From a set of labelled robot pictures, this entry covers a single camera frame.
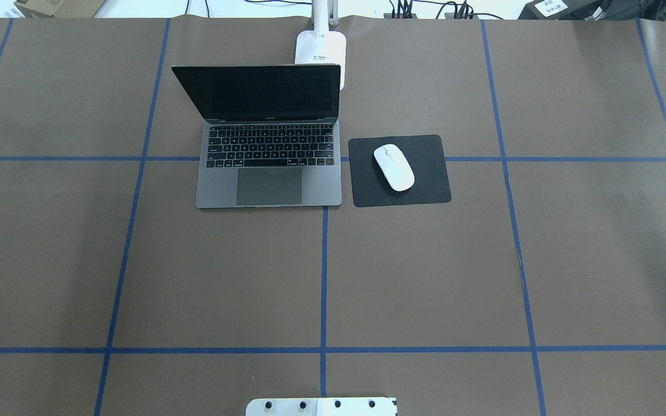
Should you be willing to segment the white computer mouse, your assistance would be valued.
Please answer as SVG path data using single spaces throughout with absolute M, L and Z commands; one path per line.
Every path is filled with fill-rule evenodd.
M 377 147 L 373 151 L 373 158 L 392 190 L 404 192 L 414 186 L 414 171 L 397 145 L 384 144 Z

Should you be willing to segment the black mouse pad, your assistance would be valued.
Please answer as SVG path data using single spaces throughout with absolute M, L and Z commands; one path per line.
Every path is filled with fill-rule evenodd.
M 392 189 L 375 160 L 375 150 L 387 144 L 402 151 L 414 172 L 414 184 L 407 190 Z M 355 206 L 427 205 L 452 199 L 439 135 L 350 139 L 348 153 Z

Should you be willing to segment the grey laptop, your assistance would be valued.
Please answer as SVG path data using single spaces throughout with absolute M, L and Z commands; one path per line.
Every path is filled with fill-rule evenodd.
M 197 208 L 341 205 L 339 64 L 171 69 L 205 121 Z

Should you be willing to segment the black power strip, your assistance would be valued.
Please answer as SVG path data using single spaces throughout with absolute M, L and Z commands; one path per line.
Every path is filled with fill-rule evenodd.
M 388 1 L 385 19 L 471 20 L 476 11 L 468 1 Z

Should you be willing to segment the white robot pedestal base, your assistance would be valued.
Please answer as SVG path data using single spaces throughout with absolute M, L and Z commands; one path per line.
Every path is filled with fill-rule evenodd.
M 257 398 L 246 406 L 246 415 L 397 415 L 395 398 Z

